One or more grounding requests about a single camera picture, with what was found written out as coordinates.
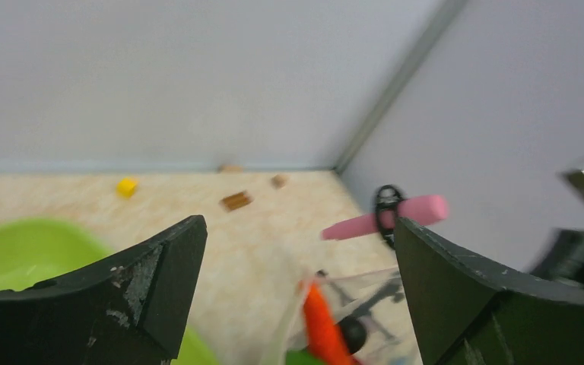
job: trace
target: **green plastic container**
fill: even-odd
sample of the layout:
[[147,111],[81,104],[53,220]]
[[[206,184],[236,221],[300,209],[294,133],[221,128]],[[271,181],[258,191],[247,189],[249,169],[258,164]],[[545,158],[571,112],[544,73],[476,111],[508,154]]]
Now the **green plastic container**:
[[[101,260],[112,252],[89,233],[62,221],[32,218],[0,225],[0,290],[23,290]],[[185,331],[171,364],[217,365],[196,332]]]

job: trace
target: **yellow block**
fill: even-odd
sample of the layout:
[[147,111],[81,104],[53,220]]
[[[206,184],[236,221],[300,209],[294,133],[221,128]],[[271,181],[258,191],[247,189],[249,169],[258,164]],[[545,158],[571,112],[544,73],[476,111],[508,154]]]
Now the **yellow block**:
[[117,183],[117,192],[125,198],[131,198],[131,196],[135,194],[135,188],[137,186],[137,181],[127,177]]

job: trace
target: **gray wall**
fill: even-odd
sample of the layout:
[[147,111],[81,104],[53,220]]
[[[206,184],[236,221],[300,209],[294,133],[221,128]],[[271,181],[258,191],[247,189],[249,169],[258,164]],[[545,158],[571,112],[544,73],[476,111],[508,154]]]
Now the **gray wall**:
[[364,207],[395,183],[444,194],[433,230],[526,268],[584,227],[556,173],[584,154],[584,2],[471,0],[343,175]]
[[0,0],[0,170],[328,167],[439,0]]

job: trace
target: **orange carrot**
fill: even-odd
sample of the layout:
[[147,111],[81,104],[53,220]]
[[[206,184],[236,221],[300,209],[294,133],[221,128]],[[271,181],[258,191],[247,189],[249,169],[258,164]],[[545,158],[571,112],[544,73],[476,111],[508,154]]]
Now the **orange carrot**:
[[312,283],[303,304],[308,350],[327,365],[354,365],[339,327],[330,316],[330,309],[319,286]]

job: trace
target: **pink handle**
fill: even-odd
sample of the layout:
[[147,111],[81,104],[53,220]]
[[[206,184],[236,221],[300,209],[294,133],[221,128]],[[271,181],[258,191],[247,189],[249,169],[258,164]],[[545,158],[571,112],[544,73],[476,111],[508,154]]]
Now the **pink handle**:
[[[423,226],[434,224],[449,216],[449,205],[441,195],[422,195],[404,200],[397,207],[400,217],[410,218]],[[395,221],[391,211],[382,213],[380,220],[386,228],[393,228]],[[374,214],[365,214],[356,218],[333,224],[321,232],[323,240],[347,240],[377,232]]]

